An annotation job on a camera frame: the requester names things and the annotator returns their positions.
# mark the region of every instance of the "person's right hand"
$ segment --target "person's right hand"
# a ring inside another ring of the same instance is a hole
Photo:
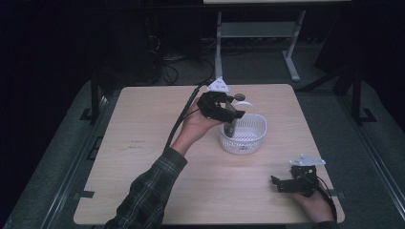
[[[293,193],[291,197],[301,205],[313,222],[334,221],[330,206],[318,191],[315,190],[309,198],[299,193]]]

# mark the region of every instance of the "white desk frame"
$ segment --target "white desk frame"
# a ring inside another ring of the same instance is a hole
[[[292,53],[297,43],[298,35],[304,20],[305,11],[301,10],[296,21],[293,22],[242,22],[225,23],[222,22],[222,12],[218,12],[217,24],[217,50],[215,53],[215,76],[223,76],[223,64],[221,59],[222,38],[235,37],[290,37],[291,42],[283,57],[286,61],[292,81],[300,81],[300,76],[292,62]]]

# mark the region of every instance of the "dark background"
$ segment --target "dark background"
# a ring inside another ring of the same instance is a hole
[[[100,5],[106,1],[99,2],[0,1],[0,225],[85,82],[96,75],[106,94],[124,86],[152,85],[159,78],[160,56],[148,51],[145,29],[159,35],[163,46],[183,48],[192,56],[200,54],[201,37],[215,34],[215,27],[202,26],[215,25],[214,12],[166,12],[157,26],[144,27],[139,13],[117,10],[139,1],[114,1],[107,6]],[[353,2],[342,10],[331,32],[336,11],[309,10],[300,40],[324,41],[330,32],[316,66],[332,72],[355,61],[405,130],[403,8],[400,1]],[[185,39],[184,31],[194,36]]]

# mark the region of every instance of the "hand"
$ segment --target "hand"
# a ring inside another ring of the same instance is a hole
[[[293,193],[291,197],[301,205],[313,222],[334,221],[330,206],[318,191],[315,190],[309,198],[299,193]]]
[[[181,132],[171,146],[183,156],[191,145],[200,140],[209,129],[222,124],[221,121],[206,118],[197,106],[198,101],[199,99],[196,98],[194,103],[188,109],[185,115],[186,118],[181,126]]]

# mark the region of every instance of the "wooden table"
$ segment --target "wooden table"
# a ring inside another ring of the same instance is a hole
[[[319,157],[293,89],[289,85],[230,88],[231,94],[245,94],[265,117],[262,146],[254,154],[235,156],[222,148],[219,128],[211,129],[188,151],[188,164],[173,187],[163,224],[308,222],[294,200],[278,193],[270,181],[271,175],[290,179],[288,161],[300,154]],[[193,90],[193,86],[122,90],[84,189],[94,195],[80,199],[76,223],[104,224],[115,216],[131,182],[160,156]],[[332,188],[325,167],[317,169]],[[344,213],[339,200],[334,201],[341,222]]]

